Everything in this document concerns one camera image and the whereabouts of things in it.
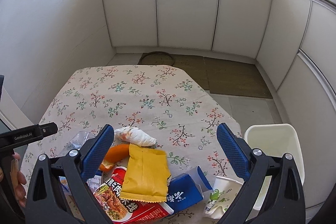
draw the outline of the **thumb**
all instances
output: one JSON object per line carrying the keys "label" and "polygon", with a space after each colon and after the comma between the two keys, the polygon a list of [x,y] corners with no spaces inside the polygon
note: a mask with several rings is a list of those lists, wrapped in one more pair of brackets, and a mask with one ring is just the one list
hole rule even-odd
{"label": "thumb", "polygon": [[2,169],[0,168],[0,182],[2,181],[3,179],[3,172],[2,172]]}

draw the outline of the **tablecloth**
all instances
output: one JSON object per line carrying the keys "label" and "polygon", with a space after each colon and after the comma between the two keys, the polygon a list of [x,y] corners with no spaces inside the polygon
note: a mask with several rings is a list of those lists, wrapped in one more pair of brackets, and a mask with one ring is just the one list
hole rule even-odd
{"label": "tablecloth", "polygon": [[[56,157],[79,131],[96,135],[105,124],[139,127],[156,138],[157,148],[167,153],[173,177],[199,165],[211,185],[216,175],[242,182],[215,136],[222,122],[241,136],[239,124],[178,68],[125,65],[77,70],[52,100],[40,124],[48,122],[55,122],[58,132],[28,146],[21,167],[26,189],[40,154]],[[120,164],[127,166],[127,161]],[[216,223],[202,216],[208,196],[209,191],[202,202],[161,222]]]}

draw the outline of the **yellow packet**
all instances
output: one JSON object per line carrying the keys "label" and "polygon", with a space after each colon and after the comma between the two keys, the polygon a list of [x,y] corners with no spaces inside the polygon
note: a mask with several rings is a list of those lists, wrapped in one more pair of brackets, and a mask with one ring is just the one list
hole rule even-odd
{"label": "yellow packet", "polygon": [[142,202],[167,201],[171,176],[165,151],[129,145],[129,161],[120,198]]}

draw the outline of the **blue cardboard box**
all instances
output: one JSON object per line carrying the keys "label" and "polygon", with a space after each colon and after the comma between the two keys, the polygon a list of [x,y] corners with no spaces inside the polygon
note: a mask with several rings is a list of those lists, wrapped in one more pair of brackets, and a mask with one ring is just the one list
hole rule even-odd
{"label": "blue cardboard box", "polygon": [[172,178],[168,186],[167,205],[174,213],[203,200],[203,192],[212,187],[199,166]]}

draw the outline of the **white paper cup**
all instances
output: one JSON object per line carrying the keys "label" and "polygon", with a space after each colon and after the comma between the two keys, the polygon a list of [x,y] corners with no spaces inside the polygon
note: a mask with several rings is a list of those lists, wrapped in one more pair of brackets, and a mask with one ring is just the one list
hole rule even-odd
{"label": "white paper cup", "polygon": [[221,218],[242,185],[237,180],[216,176],[215,184],[204,209],[204,215],[213,219]]}

